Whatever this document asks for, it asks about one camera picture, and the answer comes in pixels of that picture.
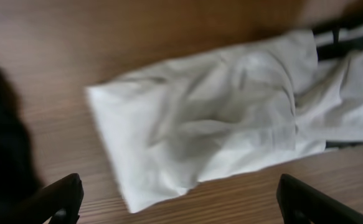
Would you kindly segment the black garment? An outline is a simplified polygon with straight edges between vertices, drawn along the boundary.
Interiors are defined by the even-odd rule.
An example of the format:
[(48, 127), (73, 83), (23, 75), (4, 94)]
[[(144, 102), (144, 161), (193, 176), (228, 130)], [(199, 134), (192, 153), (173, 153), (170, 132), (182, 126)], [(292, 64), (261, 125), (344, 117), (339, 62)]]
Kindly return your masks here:
[(0, 69), (0, 216), (42, 187), (18, 106), (17, 95)]

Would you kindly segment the white polo shirt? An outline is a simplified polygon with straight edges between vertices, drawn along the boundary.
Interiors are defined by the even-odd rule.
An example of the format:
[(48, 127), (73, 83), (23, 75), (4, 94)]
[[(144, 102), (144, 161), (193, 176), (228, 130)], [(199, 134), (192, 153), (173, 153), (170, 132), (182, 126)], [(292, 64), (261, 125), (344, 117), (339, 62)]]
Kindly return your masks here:
[(363, 142), (363, 50), (319, 61), (311, 30), (165, 60), (86, 94), (130, 213)]

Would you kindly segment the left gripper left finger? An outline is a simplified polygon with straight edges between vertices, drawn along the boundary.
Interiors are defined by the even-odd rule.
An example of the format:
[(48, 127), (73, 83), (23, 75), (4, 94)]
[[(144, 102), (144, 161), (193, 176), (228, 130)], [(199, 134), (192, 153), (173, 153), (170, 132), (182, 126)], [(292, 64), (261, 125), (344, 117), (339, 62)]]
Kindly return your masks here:
[(41, 189), (31, 198), (20, 203), (9, 215), (13, 223), (76, 224), (84, 191), (76, 173)]

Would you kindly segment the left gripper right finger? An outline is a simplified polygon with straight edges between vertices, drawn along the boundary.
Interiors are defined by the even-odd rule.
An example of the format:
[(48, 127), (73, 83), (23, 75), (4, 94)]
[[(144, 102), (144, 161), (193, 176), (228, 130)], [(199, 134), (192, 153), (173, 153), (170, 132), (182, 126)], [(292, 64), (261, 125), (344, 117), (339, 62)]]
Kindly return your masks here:
[(363, 214), (289, 174), (281, 175), (276, 199), (285, 224), (363, 224)]

